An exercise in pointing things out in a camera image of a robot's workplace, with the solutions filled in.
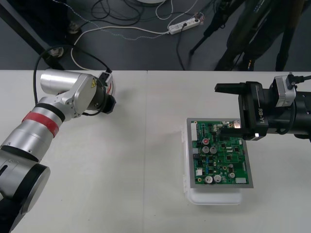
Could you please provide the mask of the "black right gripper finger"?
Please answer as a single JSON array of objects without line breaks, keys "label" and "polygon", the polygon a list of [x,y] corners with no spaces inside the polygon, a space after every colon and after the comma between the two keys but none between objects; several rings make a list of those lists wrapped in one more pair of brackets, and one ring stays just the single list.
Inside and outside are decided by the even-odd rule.
[{"label": "black right gripper finger", "polygon": [[227,137],[244,137],[246,135],[246,129],[242,128],[220,128],[220,135]]},{"label": "black right gripper finger", "polygon": [[244,94],[246,83],[218,83],[215,86],[215,92],[226,94]]}]

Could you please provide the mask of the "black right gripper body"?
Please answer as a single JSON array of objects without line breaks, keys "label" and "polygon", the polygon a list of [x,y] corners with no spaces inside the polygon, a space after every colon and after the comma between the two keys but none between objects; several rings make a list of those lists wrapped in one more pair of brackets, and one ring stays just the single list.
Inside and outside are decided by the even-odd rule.
[{"label": "black right gripper body", "polygon": [[243,130],[242,138],[248,141],[258,141],[265,137],[269,124],[262,85],[258,82],[246,82],[238,101]]}]

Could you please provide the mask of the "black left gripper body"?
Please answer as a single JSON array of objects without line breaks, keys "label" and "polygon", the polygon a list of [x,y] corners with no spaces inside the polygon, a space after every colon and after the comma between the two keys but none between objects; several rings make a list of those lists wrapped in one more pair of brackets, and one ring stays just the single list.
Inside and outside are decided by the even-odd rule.
[{"label": "black left gripper body", "polygon": [[113,109],[115,107],[116,100],[112,95],[108,95],[108,100],[106,102],[106,113],[110,114],[113,112]]}]

